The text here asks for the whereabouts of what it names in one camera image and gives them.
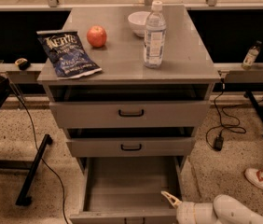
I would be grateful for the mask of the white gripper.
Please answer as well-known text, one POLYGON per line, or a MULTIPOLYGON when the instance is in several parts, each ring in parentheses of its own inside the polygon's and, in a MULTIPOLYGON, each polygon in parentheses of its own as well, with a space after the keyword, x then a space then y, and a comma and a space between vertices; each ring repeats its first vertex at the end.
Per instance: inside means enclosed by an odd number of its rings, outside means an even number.
POLYGON ((177 209, 179 224, 215 224, 216 214, 212 203, 181 202, 167 191, 161 193, 177 209))

